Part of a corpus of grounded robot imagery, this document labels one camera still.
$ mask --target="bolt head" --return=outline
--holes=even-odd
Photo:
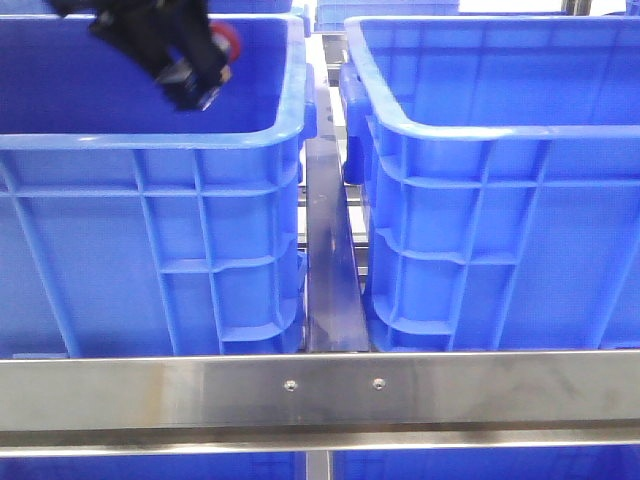
[[[295,380],[287,380],[282,385],[287,392],[293,392],[296,388],[298,388],[298,382]]]
[[[371,385],[375,390],[382,390],[387,386],[387,381],[384,378],[376,378],[371,382]]]

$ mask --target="blue bin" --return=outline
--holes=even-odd
[[[376,346],[639,347],[639,19],[352,19],[347,37]]]
[[[303,26],[227,20],[232,81],[176,112],[90,19],[0,19],[0,357],[298,348]]]
[[[335,480],[638,480],[637,447],[336,452]]]
[[[304,454],[3,458],[1,480],[304,480]]]
[[[291,13],[304,21],[305,36],[311,34],[305,0],[209,0],[209,9],[215,13]]]
[[[567,12],[564,10],[547,12],[459,12],[458,15],[463,17],[557,17],[565,16]]]
[[[344,21],[361,15],[456,15],[460,0],[318,0],[317,32],[344,30]]]
[[[627,15],[640,15],[640,0],[627,0]]]
[[[305,35],[311,33],[309,6],[305,0],[209,0],[213,13],[291,13],[304,21]],[[54,13],[46,0],[0,0],[0,14]]]

